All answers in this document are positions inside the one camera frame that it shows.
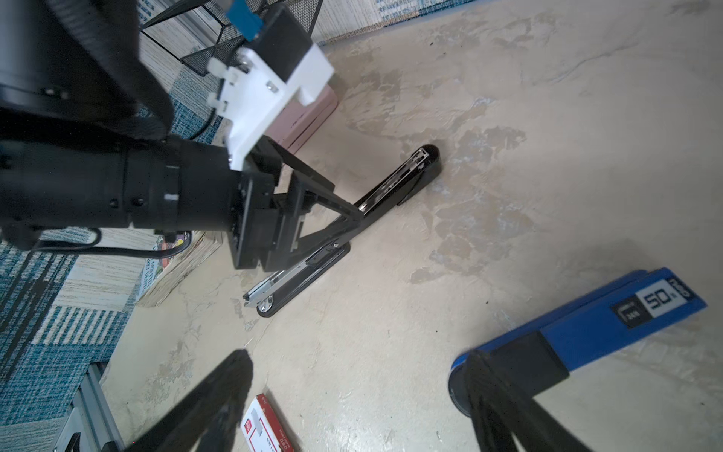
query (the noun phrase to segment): concrete floor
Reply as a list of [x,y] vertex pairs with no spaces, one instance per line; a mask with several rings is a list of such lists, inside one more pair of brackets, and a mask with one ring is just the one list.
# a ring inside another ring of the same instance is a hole
[[442,176],[271,319],[226,247],[136,309],[103,384],[125,440],[246,347],[303,451],[474,450],[459,353],[665,265],[709,307],[538,400],[595,451],[721,450],[722,43],[720,0],[498,0],[326,48],[341,104],[298,156],[351,200],[426,142]]

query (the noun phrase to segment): floor stain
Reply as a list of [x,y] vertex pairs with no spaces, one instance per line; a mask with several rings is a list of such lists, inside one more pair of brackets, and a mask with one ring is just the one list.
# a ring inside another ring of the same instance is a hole
[[259,319],[249,320],[248,322],[244,323],[244,331],[251,331],[256,326],[256,323],[258,323]]
[[188,386],[193,377],[193,362],[195,359],[184,358],[184,343],[178,341],[176,349],[168,354],[168,359],[158,365],[158,371],[152,379],[145,393],[145,401],[149,404],[160,404],[171,395],[171,388],[177,387],[177,380],[181,386]]
[[517,322],[512,320],[512,318],[505,312],[505,310],[498,310],[495,313],[495,317],[501,322],[507,324],[508,331],[512,331],[515,328],[517,328]]
[[[553,78],[545,80],[545,82],[548,82],[548,83],[562,82],[565,78],[567,78],[570,74],[572,74],[574,71],[576,71],[580,66],[582,66],[585,63],[588,63],[590,61],[594,61],[594,60],[597,60],[600,58],[609,58],[613,54],[616,54],[617,52],[628,50],[629,48],[633,48],[637,45],[638,45],[637,43],[625,43],[610,51],[603,52],[601,54],[597,54],[595,56],[590,56],[589,58],[582,59],[582,60],[578,61],[576,64],[574,64],[570,69],[566,69],[566,70],[562,71],[561,73],[557,74]],[[540,83],[540,81],[532,82],[532,85],[537,85],[539,83]]]
[[384,102],[396,102],[399,101],[401,92],[401,78],[402,72],[399,69],[385,73],[372,71],[362,75],[355,88],[359,88],[357,94],[369,94],[369,92],[377,91],[382,93]]
[[710,0],[682,1],[670,7],[670,14],[693,14],[698,16],[708,11],[711,7]]
[[441,220],[435,231],[448,231],[449,235],[463,236],[474,247],[482,246],[481,240],[506,240],[520,236],[532,229],[530,218],[521,209],[501,197],[488,192],[478,192],[473,200],[458,202],[439,209]]
[[462,259],[469,258],[472,246],[459,236],[449,235],[437,248],[437,252],[444,256],[456,256]]
[[419,87],[419,91],[422,93],[422,97],[425,98],[425,99],[431,98],[431,97],[432,97],[432,93],[433,93],[437,88],[439,88],[440,86],[442,86],[442,83],[443,83],[443,82],[444,82],[444,80],[442,80],[442,79],[436,79],[436,80],[434,80],[432,83],[430,83],[430,84],[428,84],[428,85],[422,85],[422,86],[420,86],[420,87]]
[[[722,399],[719,384],[721,359],[699,340],[701,321],[692,316],[641,339],[616,353],[617,357],[656,374],[694,385],[711,397]],[[717,412],[723,419],[723,410]]]
[[432,40],[436,46],[477,47],[480,44],[479,35],[484,31],[486,24],[486,20],[470,20],[462,17],[436,28]]
[[236,315],[239,316],[239,319],[243,319],[244,318],[244,312],[243,312],[244,311],[243,310],[244,302],[238,298],[232,298],[231,303],[234,304],[234,312],[236,313]]
[[492,160],[492,148],[487,145],[478,127],[465,132],[456,145],[457,152],[450,159],[453,165],[487,164]]
[[482,133],[482,138],[495,153],[504,149],[515,149],[527,140],[527,134],[511,127],[493,127]]
[[[345,88],[357,86],[362,74],[368,72],[374,61],[376,48],[352,47],[351,49],[340,46],[333,47],[327,54],[329,62],[334,66],[336,76],[344,81]],[[346,98],[345,93],[334,91],[339,99]]]
[[409,277],[409,282],[412,284],[426,283],[443,275],[444,273],[432,271],[428,267],[417,268]]
[[[403,152],[401,153],[400,159],[406,160],[409,153],[417,149],[420,144],[426,143],[426,142],[439,142],[439,141],[446,141],[449,140],[454,134],[457,133],[457,131],[467,124],[469,121],[473,121],[475,119],[482,118],[486,112],[487,109],[494,104],[495,100],[493,98],[477,98],[475,101],[471,104],[471,106],[464,110],[457,110],[453,116],[448,121],[441,121],[440,125],[438,127],[427,127],[424,130],[420,132],[415,132],[412,134],[407,135],[400,135],[398,133],[387,133],[382,129],[377,130],[377,134],[375,136],[377,137],[385,137],[390,138],[393,140],[398,140],[402,144]],[[419,112],[414,109],[407,113],[407,116],[413,116],[418,114]],[[391,119],[399,119],[402,122],[406,120],[406,117],[404,114],[397,114],[393,110],[393,106],[391,109],[385,110],[381,113],[381,116],[378,116],[377,118],[371,120],[371,121],[379,121],[380,124],[383,123],[384,126],[386,126]],[[368,126],[367,122],[370,120],[364,120],[364,119],[357,119],[352,120],[349,119],[347,122],[347,126],[355,129],[362,133],[367,133]]]
[[427,227],[427,230],[431,232],[432,224],[435,222],[435,217],[432,215],[432,212],[423,211],[422,219],[424,220],[424,225]]
[[387,436],[384,438],[384,444],[391,445],[391,443],[394,441],[394,429],[389,429],[389,433],[387,433]]
[[534,17],[517,19],[501,29],[493,30],[489,37],[495,46],[512,49],[527,49],[522,43],[535,41],[544,46],[557,31],[558,16],[552,12],[541,12]]

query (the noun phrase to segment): white label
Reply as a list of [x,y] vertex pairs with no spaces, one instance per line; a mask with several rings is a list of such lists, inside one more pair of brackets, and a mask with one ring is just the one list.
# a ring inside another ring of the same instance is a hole
[[659,317],[686,303],[668,281],[660,280],[635,293],[653,317]]

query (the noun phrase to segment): wire mesh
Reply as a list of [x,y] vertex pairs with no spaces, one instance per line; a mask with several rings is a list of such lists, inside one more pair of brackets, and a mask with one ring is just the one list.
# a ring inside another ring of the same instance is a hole
[[[299,21],[299,24],[311,35],[322,0],[277,1],[285,2],[296,20]],[[275,3],[275,1],[267,3],[265,0],[246,0],[246,5],[248,5],[249,9],[261,16],[261,18],[264,17],[268,5],[272,3]],[[231,55],[231,52],[238,48],[240,43],[245,41],[239,30],[231,24],[223,13],[223,10],[214,1],[209,1],[204,8],[223,25],[221,33],[218,35],[218,41],[215,46],[204,48],[203,50],[181,57],[181,62],[201,77],[208,74],[206,66],[211,57],[227,62],[230,66],[238,66],[240,63],[236,55]]]

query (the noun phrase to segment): blue tape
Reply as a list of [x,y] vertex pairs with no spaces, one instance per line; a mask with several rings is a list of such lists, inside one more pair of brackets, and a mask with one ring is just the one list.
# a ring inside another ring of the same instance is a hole
[[226,13],[226,17],[231,21],[246,40],[251,41],[259,34],[263,21],[246,5],[245,0],[236,0]]

